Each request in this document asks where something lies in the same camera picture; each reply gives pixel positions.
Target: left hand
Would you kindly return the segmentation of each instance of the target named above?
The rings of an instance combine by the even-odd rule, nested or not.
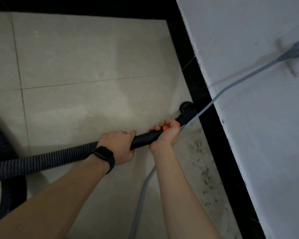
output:
[[[115,165],[119,165],[132,160],[135,150],[130,150],[136,131],[112,131],[103,133],[97,146],[107,147],[113,152]]]

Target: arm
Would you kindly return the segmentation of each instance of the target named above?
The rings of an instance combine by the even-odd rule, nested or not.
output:
[[[150,145],[163,203],[164,220],[169,238],[221,239],[215,225],[189,185],[172,146],[179,133],[175,120],[164,120],[171,128]],[[164,123],[153,126],[159,130]]]
[[[98,146],[114,153],[115,165],[133,158],[130,146],[136,131],[104,133]],[[0,238],[64,238],[85,201],[108,172],[108,162],[90,155],[0,220]]]

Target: vacuum hose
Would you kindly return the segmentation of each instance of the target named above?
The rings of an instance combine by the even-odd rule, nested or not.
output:
[[[176,118],[180,126],[187,124],[197,114],[192,102],[182,103],[180,111],[182,114]],[[130,149],[133,150],[151,144],[158,139],[162,132],[163,128],[159,131],[154,130],[135,136]],[[89,156],[90,152],[96,148],[96,145],[97,142],[91,142],[55,152],[0,161],[0,180],[23,176],[84,160]]]

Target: hand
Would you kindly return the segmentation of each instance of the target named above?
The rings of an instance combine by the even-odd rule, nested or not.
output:
[[[149,132],[152,130],[159,131],[164,125],[168,125],[171,128],[164,131],[158,137],[158,139],[149,146],[149,149],[151,150],[152,153],[157,152],[160,148],[166,145],[173,147],[177,142],[179,127],[175,120],[165,119],[164,122],[160,122],[158,125],[152,126],[149,129]]]
[[[132,160],[135,150],[130,150],[136,131],[130,133],[125,131],[103,133],[97,146],[107,147],[113,152],[115,165],[119,165]]]

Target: watch face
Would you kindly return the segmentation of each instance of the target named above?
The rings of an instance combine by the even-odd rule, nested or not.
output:
[[[113,156],[113,152],[103,146],[99,146],[97,148],[97,151],[98,153],[102,154],[104,157],[107,157],[108,159]]]

